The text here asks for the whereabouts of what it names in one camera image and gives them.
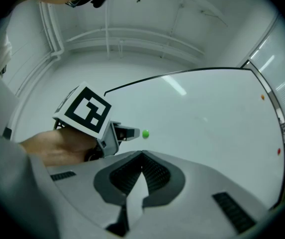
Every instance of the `white table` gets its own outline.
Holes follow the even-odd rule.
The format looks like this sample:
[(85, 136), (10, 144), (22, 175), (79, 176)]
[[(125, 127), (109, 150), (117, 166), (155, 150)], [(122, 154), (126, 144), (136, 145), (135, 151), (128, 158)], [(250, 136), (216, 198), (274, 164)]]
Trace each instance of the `white table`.
[(122, 143), (119, 153), (145, 149), (201, 163), (266, 207), (277, 202), (284, 174), (281, 129), (251, 71), (177, 73), (119, 88), (106, 98), (113, 105), (112, 120), (150, 132), (148, 139)]

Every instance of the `green ball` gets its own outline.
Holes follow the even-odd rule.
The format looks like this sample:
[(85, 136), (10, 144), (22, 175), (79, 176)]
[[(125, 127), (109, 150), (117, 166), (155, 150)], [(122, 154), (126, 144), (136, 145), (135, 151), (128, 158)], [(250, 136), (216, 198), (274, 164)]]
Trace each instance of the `green ball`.
[(143, 138), (148, 138), (149, 137), (149, 131), (148, 130), (143, 130), (142, 131), (142, 137)]

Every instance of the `black grille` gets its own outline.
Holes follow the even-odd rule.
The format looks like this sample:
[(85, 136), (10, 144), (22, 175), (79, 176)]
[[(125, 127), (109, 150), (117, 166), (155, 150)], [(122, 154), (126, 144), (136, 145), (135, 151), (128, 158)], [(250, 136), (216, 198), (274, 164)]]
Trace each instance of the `black grille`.
[(149, 194), (164, 187), (170, 180), (166, 167), (142, 153), (111, 172), (110, 181), (128, 196), (141, 172), (146, 178)]
[(63, 180), (72, 176), (75, 176), (76, 173), (74, 173), (73, 171), (68, 171), (68, 172), (64, 172), (64, 173), (57, 173), (57, 174), (52, 174), (51, 178), (53, 181), (59, 181), (59, 180)]
[(242, 233), (255, 225), (253, 219), (226, 192), (215, 194), (212, 197), (238, 233)]

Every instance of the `human hand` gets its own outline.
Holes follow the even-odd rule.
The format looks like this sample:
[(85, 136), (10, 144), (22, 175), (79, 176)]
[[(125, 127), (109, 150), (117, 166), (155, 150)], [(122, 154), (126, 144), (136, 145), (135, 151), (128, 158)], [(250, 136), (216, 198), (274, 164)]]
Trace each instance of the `human hand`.
[(39, 133), (20, 145), (28, 154), (36, 154), (45, 166), (72, 165), (85, 161), (96, 139), (72, 127)]

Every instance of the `ceiling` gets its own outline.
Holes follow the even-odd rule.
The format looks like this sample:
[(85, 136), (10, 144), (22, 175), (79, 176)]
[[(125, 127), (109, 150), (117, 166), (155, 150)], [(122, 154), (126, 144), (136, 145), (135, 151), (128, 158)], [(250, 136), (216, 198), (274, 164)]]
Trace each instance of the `ceiling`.
[(227, 0), (107, 0), (101, 8), (55, 6), (65, 47), (147, 53), (199, 67)]

